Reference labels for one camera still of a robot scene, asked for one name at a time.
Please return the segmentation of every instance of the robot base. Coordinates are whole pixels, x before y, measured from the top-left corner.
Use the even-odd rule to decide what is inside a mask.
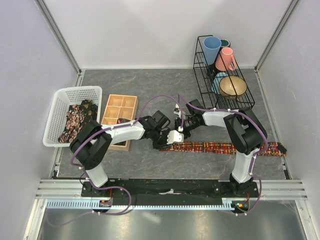
[[[227,180],[209,179],[120,179],[110,178],[103,187],[121,186],[132,196],[133,206],[190,206],[220,205],[222,198],[256,198],[257,184],[252,181],[246,188],[234,191],[233,183]],[[96,190],[86,181],[82,197],[110,197],[109,190]],[[112,205],[127,205],[128,196],[120,189],[112,190]]]

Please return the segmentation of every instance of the colorful woven strap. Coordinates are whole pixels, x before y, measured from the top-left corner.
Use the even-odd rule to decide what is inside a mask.
[[[218,142],[191,142],[186,141],[181,144],[174,143],[173,146],[160,151],[169,152],[192,152],[192,153],[214,153],[214,154],[231,154],[235,155],[237,150],[232,143],[218,143]],[[280,142],[268,142],[266,151],[259,153],[258,156],[285,156],[287,149]]]

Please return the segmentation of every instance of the white plastic basket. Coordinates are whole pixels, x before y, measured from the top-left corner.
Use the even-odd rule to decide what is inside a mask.
[[[47,147],[69,147],[70,143],[60,143],[58,138],[67,123],[69,106],[81,104],[83,100],[92,100],[98,106],[97,122],[100,121],[102,88],[99,86],[76,86],[62,88],[55,92],[48,121],[46,122],[43,144]]]

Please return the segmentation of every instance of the blue cup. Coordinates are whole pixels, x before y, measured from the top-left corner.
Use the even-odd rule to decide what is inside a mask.
[[[220,94],[220,81],[221,79],[225,78],[227,76],[227,74],[223,71],[219,72],[217,75],[215,75],[215,78],[213,80],[213,84],[211,87],[212,92],[214,92],[215,94]]]
[[[208,66],[213,64],[221,47],[221,40],[216,36],[208,36],[203,41],[203,62]]]

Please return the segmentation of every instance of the wooden bowl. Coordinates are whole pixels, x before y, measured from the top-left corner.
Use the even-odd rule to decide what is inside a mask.
[[[238,76],[226,76],[221,79],[219,90],[222,96],[228,99],[242,97],[247,91],[248,86],[242,78]]]

